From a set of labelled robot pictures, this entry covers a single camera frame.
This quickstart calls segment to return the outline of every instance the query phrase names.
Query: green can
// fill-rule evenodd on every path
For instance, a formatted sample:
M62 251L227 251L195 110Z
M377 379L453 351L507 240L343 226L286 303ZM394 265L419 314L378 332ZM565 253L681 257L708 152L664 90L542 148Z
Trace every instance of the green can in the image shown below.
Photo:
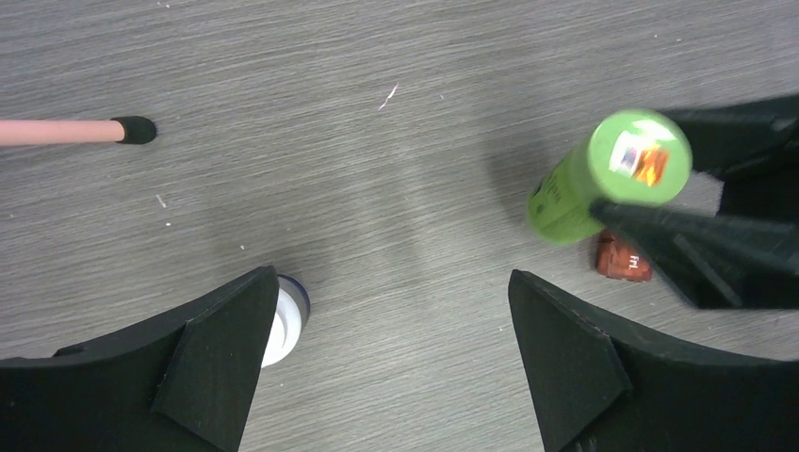
M662 205L688 182L691 146L668 118L649 110L614 113L549 173L528 198L528 223L544 239L568 244L604 228L591 202Z

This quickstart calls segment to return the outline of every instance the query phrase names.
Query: white cap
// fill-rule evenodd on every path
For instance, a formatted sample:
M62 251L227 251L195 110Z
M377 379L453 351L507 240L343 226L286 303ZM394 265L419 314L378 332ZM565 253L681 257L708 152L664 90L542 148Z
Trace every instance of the white cap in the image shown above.
M267 349L261 368L278 363L297 345L302 332L302 317L297 301L280 289L277 297L277 310L272 321Z

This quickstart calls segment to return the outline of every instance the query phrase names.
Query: brown object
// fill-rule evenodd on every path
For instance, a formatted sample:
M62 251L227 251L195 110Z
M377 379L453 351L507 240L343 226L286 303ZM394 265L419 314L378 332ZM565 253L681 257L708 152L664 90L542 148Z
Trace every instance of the brown object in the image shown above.
M649 263L610 231L603 231L599 235L596 272L615 280L642 282L652 279Z

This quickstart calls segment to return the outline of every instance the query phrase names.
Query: white speck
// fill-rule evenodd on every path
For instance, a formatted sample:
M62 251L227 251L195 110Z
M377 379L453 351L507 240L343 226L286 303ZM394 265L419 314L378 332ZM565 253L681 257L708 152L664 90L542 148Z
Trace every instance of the white speck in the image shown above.
M394 97L394 93L397 92L397 88L399 87L400 87L399 83L397 83L397 85L394 85L394 89L392 89L391 92L388 93L388 96L386 96L385 101L383 101L383 104L377 107L377 111L384 109L385 106L388 105L388 100Z

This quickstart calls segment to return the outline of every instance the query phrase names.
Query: pink stick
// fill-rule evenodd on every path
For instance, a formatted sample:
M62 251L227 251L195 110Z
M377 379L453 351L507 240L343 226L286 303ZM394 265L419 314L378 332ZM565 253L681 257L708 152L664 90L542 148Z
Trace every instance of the pink stick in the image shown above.
M125 130L117 121L0 121L0 146L117 142Z

